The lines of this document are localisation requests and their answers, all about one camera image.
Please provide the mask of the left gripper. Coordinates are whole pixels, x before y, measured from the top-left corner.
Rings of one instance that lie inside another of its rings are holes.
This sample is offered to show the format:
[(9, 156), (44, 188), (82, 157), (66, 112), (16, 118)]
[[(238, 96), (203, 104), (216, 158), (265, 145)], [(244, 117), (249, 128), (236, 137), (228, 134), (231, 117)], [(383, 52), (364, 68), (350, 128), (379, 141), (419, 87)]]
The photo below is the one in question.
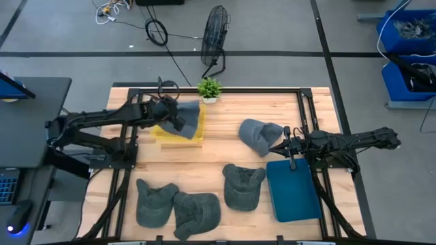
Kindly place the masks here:
[(185, 126), (185, 120), (178, 116), (178, 102), (164, 96), (162, 99), (149, 99), (144, 103), (144, 126), (152, 127), (162, 122), (170, 122), (176, 131), (181, 131)]

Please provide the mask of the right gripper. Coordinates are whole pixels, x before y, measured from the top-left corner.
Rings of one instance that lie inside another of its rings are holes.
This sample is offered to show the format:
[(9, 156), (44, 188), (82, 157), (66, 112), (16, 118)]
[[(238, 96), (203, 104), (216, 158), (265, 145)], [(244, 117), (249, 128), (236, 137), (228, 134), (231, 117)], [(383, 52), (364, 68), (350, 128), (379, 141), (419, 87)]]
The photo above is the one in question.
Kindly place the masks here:
[(285, 126), (283, 129), (285, 139), (280, 144), (277, 144), (269, 149), (269, 152), (287, 157), (290, 160), (291, 170), (297, 170), (294, 155), (305, 153), (309, 147), (308, 139), (304, 140), (301, 137), (294, 135), (295, 131), (300, 132), (304, 137), (309, 136), (303, 127), (294, 127), (293, 129), (290, 129), (289, 126)]

